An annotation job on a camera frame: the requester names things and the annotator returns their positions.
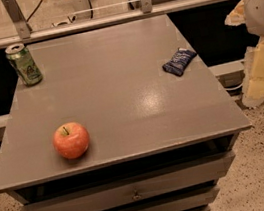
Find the blue rxbar wrapper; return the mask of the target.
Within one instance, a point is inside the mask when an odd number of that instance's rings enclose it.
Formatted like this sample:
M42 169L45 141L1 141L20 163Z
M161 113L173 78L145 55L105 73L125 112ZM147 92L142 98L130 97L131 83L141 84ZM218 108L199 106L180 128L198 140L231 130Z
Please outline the blue rxbar wrapper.
M171 73L172 75L181 77L192 59L196 56L197 53L195 51L179 48L171 60L164 63L162 70L169 74Z

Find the grey drawer cabinet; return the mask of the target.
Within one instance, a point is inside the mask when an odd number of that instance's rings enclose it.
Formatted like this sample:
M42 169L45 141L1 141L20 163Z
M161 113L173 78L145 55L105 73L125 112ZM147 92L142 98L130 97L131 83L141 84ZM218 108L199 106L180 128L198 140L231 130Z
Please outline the grey drawer cabinet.
M44 77L15 91L0 148L0 193L23 208L232 151L250 122L205 63L192 60L181 77L162 70L185 43L166 16L34 43L30 52ZM52 144L55 130L70 122L90 135L73 160Z

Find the red apple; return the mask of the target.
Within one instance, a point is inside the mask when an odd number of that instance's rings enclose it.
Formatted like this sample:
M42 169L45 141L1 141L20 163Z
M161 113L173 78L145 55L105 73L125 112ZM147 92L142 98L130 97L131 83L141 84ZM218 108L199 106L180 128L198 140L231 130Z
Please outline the red apple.
M55 130L52 144L65 159L77 159L84 155L90 143L88 131L79 123L64 123Z

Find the top grey drawer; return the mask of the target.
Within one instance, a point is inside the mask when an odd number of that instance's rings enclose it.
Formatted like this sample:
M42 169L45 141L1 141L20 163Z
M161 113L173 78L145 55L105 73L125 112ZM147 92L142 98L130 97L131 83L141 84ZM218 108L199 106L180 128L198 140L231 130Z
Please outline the top grey drawer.
M31 203L25 205L22 211L107 211L219 179L226 175L234 158L233 151L222 152L54 199Z

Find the green soda can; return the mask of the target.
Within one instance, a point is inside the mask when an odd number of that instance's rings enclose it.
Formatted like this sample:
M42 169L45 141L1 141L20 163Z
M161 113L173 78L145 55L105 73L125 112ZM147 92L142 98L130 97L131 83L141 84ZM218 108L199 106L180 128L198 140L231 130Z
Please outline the green soda can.
M34 62L28 48L22 43L8 46L6 56L18 77L26 86L36 85L43 79L41 71Z

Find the yellow foam block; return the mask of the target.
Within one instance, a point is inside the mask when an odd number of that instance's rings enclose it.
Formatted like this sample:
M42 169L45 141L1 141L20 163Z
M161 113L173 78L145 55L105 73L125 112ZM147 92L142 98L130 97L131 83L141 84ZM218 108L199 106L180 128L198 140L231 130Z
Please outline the yellow foam block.
M248 17L245 1L240 0L225 18L225 25L246 25L252 35L259 37L256 47L247 47L244 55L244 79L242 103L248 107L259 107L264 102L264 28L256 26Z

